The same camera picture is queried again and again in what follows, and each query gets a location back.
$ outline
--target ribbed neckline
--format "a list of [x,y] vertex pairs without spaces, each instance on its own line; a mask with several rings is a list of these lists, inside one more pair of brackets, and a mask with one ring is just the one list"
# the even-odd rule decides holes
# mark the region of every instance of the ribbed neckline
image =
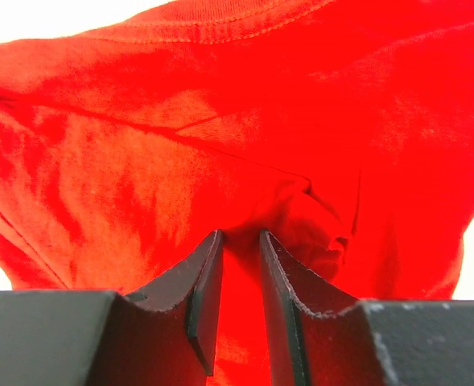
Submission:
[[334,1],[178,0],[82,36],[121,43],[227,43],[279,29]]

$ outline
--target red t-shirt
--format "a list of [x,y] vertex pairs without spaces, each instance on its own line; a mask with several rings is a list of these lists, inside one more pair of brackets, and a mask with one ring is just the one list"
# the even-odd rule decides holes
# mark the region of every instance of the red t-shirt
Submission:
[[0,265],[128,293],[226,234],[216,376],[268,384],[258,232],[357,297],[449,298],[474,1],[179,0],[0,44]]

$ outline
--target red fabric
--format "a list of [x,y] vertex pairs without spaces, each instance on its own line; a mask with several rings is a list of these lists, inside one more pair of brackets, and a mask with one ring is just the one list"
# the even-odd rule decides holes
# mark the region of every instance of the red fabric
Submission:
[[474,1],[179,0],[0,44],[0,265],[130,292],[225,231],[216,376],[268,384],[258,231],[359,297],[449,298]]

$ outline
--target white surface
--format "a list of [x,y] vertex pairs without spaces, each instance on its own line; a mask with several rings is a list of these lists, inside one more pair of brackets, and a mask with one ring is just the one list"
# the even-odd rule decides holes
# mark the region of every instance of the white surface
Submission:
[[[167,0],[0,0],[0,43],[53,38],[119,23]],[[474,299],[474,220],[464,237],[465,259],[455,298]],[[0,290],[9,289],[0,270]]]

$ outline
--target black plastic part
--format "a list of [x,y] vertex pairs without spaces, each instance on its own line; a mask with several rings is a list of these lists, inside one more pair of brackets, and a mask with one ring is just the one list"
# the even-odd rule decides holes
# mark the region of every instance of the black plastic part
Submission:
[[202,386],[212,373],[222,233],[126,297],[0,292],[0,386]]
[[361,301],[260,244],[273,386],[474,385],[474,302]]

